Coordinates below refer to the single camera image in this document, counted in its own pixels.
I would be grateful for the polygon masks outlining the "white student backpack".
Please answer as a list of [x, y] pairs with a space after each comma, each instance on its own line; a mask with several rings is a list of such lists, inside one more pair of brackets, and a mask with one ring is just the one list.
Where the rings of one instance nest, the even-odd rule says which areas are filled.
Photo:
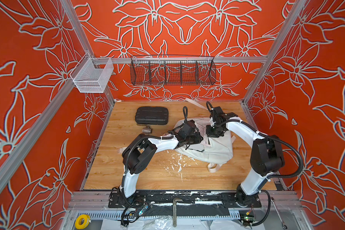
[[[197, 118], [188, 118], [188, 120], [195, 121], [195, 124], [205, 124], [209, 125], [210, 119], [207, 117], [197, 117]], [[183, 120], [180, 120], [176, 123], [175, 127], [181, 125]], [[211, 147], [207, 147], [201, 144], [194, 144], [191, 146], [183, 146], [177, 149], [174, 149], [180, 154], [197, 159], [199, 161], [207, 162], [210, 165], [208, 166], [209, 171], [217, 171], [223, 164], [227, 163], [233, 157], [232, 149], [232, 136], [229, 132], [226, 132], [223, 137], [219, 138], [209, 138]]]

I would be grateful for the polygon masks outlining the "pink calculator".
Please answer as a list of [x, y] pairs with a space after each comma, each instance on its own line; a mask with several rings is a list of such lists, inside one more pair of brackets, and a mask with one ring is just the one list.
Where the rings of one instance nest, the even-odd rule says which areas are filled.
[[203, 138], [203, 140], [200, 142], [201, 145], [207, 146], [207, 147], [211, 147], [210, 141], [209, 141], [209, 137], [206, 133], [207, 131], [207, 125], [203, 124], [198, 124], [196, 123], [196, 127], [198, 128], [199, 134], [200, 136]]

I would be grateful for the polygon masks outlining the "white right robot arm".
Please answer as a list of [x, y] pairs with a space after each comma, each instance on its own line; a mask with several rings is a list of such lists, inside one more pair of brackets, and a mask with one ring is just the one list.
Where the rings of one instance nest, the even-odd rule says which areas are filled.
[[[226, 132], [235, 133], [251, 147], [251, 170], [245, 180], [237, 186], [235, 200], [240, 207], [247, 207], [258, 198], [263, 186], [272, 178], [293, 178], [301, 174], [304, 168], [303, 157], [290, 144], [280, 140], [276, 135], [269, 136], [244, 122], [235, 113], [225, 113], [221, 107], [213, 107], [207, 101], [210, 112], [210, 124], [206, 131], [209, 137], [223, 137]], [[294, 152], [298, 168], [291, 174], [276, 174], [285, 166], [282, 146]]]

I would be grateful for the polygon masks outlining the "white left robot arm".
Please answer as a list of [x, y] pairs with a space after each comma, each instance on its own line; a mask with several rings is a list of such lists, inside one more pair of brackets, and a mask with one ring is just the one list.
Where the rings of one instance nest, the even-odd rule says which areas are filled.
[[203, 137], [195, 121], [188, 120], [188, 108], [183, 107], [184, 120], [166, 135], [155, 137], [139, 134], [122, 153], [124, 173], [119, 190], [129, 199], [136, 192], [139, 174], [144, 171], [155, 153], [199, 144]]

